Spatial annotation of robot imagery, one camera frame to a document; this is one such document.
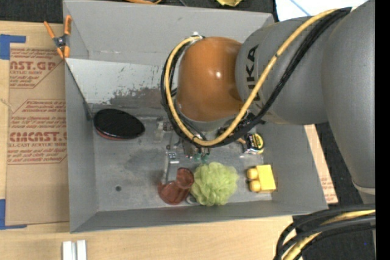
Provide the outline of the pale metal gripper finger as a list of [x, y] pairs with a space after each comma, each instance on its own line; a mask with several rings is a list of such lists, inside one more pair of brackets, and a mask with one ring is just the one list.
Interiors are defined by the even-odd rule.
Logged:
[[154, 141], [162, 142], [164, 135], [172, 132], [171, 123], [166, 118], [157, 118], [154, 129]]
[[177, 170], [180, 167], [180, 157], [176, 152], [166, 152], [166, 162], [164, 171], [164, 182], [174, 181]]

